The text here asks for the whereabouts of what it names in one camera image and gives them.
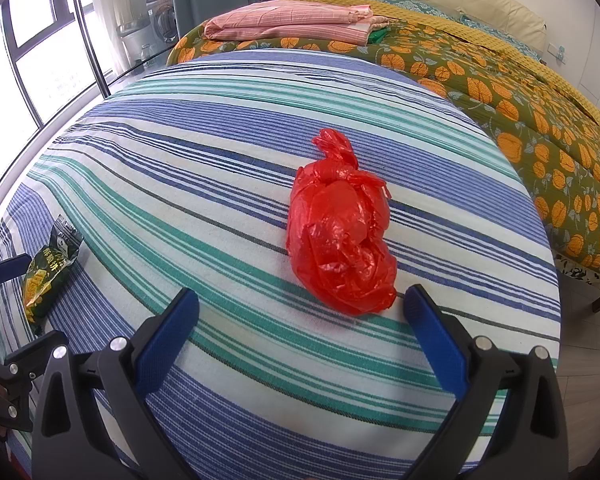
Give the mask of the washing machine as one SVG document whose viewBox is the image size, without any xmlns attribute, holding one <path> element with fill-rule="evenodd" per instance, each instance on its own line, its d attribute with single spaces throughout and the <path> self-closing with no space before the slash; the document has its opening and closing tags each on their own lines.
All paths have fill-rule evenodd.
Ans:
<svg viewBox="0 0 600 480">
<path fill-rule="evenodd" d="M 173 0 L 146 0 L 146 8 L 156 38 L 173 46 L 178 41 Z"/>
</svg>

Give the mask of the dark green snack packet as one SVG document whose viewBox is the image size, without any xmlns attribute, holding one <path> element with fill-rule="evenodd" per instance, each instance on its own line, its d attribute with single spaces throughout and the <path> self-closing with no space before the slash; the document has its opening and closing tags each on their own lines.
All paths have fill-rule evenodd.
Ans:
<svg viewBox="0 0 600 480">
<path fill-rule="evenodd" d="M 29 263 L 22 286 L 23 310 L 35 335 L 42 333 L 82 242 L 82 234 L 60 214 L 50 230 L 50 240 Z"/>
</svg>

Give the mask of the red plastic bag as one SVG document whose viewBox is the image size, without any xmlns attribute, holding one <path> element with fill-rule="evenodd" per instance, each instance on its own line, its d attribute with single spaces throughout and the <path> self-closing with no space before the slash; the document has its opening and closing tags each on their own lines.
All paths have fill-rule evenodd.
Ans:
<svg viewBox="0 0 600 480">
<path fill-rule="evenodd" d="M 384 240 L 387 182 L 358 166 L 349 139 L 323 129 L 313 144 L 324 158 L 300 167 L 288 209 L 286 249 L 304 287 L 340 313 L 359 316 L 396 300 L 396 258 Z"/>
</svg>

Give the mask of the orange floral green quilt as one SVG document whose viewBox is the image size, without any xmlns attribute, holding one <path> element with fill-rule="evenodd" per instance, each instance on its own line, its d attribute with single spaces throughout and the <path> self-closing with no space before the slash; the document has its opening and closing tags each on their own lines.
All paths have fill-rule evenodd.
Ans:
<svg viewBox="0 0 600 480">
<path fill-rule="evenodd" d="M 490 136 L 528 188 L 554 251 L 600 272 L 600 111 L 578 90 L 505 41 L 457 22 L 373 0 L 297 1 L 369 4 L 390 25 L 356 46 L 294 37 L 212 40 L 204 21 L 178 40 L 168 61 L 279 48 L 394 70 L 450 101 Z"/>
</svg>

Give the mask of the blue green striped blanket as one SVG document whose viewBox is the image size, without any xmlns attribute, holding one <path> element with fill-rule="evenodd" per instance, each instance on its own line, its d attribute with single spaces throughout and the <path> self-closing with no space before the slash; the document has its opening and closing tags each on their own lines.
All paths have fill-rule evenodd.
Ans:
<svg viewBox="0 0 600 480">
<path fill-rule="evenodd" d="M 205 479 L 396 479 L 452 405 L 400 304 L 352 318 L 296 279 L 297 170 L 342 132 L 390 191 L 396 289 L 414 284 L 498 348 L 559 354 L 544 226 L 496 144 L 432 84 L 314 51 L 158 70 L 61 133 L 2 209 L 0 260 L 58 217 L 83 237 L 47 319 L 73 351 L 129 336 L 183 287 L 200 319 L 148 403 Z"/>
</svg>

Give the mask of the black white floral bedsheet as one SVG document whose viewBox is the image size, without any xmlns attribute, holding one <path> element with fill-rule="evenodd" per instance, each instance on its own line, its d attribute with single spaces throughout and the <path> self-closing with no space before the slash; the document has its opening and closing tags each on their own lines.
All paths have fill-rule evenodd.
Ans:
<svg viewBox="0 0 600 480">
<path fill-rule="evenodd" d="M 565 274 L 565 276 L 573 280 L 585 282 L 585 284 L 600 290 L 600 272 L 588 269 L 580 263 L 573 262 L 559 252 L 554 253 L 554 263 L 556 269 L 561 274 Z"/>
</svg>

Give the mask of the pink folded cloth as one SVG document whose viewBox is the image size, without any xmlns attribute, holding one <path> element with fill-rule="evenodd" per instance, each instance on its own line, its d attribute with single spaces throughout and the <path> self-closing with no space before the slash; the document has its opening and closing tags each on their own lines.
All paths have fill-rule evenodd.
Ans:
<svg viewBox="0 0 600 480">
<path fill-rule="evenodd" d="M 390 18 L 375 14 L 369 4 L 272 0 L 210 18 L 204 24 L 204 36 L 223 41 L 313 38 L 365 46 L 373 32 L 389 25 Z"/>
</svg>

